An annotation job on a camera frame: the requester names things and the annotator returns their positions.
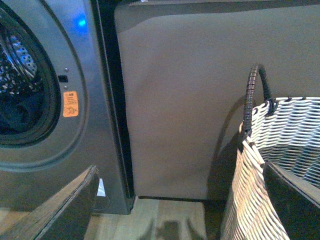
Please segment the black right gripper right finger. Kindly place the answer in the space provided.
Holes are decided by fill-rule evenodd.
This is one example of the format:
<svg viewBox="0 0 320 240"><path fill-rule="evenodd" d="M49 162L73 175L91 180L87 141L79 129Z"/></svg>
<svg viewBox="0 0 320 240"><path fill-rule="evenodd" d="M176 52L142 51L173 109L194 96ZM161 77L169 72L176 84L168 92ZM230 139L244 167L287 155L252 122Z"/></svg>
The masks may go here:
<svg viewBox="0 0 320 240"><path fill-rule="evenodd" d="M263 177L273 208L291 240L320 238L320 189L267 162Z"/></svg>

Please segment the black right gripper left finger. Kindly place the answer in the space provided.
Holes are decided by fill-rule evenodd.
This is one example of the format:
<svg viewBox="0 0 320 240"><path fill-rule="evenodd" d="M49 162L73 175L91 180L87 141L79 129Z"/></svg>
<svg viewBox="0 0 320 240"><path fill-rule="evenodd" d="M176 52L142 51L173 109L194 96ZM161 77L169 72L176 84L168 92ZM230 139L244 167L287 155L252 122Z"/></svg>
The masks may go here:
<svg viewBox="0 0 320 240"><path fill-rule="evenodd" d="M96 203L99 171L91 165L34 211L0 234L2 240L83 240Z"/></svg>

